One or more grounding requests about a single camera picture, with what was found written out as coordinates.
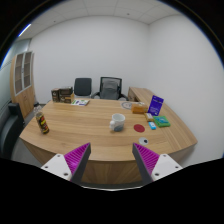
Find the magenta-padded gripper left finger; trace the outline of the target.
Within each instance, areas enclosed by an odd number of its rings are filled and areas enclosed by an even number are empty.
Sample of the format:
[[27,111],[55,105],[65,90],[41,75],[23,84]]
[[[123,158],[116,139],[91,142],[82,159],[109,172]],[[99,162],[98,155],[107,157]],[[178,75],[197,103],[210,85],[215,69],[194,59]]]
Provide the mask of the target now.
[[86,143],[65,155],[56,154],[42,166],[42,169],[80,185],[90,154],[91,144]]

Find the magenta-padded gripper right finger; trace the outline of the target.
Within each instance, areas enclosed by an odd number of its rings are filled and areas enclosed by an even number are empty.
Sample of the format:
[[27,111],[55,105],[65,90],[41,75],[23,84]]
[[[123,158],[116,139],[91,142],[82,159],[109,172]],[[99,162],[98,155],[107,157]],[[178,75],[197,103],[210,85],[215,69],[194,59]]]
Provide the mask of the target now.
[[159,155],[137,143],[133,144],[132,153],[137,162],[144,185],[182,169],[168,154]]

